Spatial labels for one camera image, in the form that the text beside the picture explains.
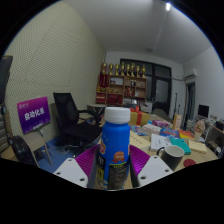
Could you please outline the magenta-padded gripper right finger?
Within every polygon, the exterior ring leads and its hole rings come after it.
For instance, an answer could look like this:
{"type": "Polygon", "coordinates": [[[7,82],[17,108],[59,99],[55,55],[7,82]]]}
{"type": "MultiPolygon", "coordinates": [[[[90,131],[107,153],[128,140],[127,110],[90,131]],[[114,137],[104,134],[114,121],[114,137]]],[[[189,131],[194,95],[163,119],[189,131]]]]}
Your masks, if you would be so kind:
{"type": "Polygon", "coordinates": [[[173,171],[157,155],[150,156],[136,146],[130,146],[130,175],[134,188],[146,186],[173,171]]]}

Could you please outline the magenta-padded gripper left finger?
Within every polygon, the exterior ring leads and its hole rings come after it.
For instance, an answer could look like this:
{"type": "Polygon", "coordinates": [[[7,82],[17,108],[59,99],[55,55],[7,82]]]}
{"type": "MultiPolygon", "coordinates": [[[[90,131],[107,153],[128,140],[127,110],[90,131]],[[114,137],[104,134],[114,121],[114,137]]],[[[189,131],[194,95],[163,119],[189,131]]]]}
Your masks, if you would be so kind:
{"type": "Polygon", "coordinates": [[[95,145],[75,158],[67,158],[54,175],[84,188],[94,188],[96,177],[96,157],[99,146],[95,145]]]}

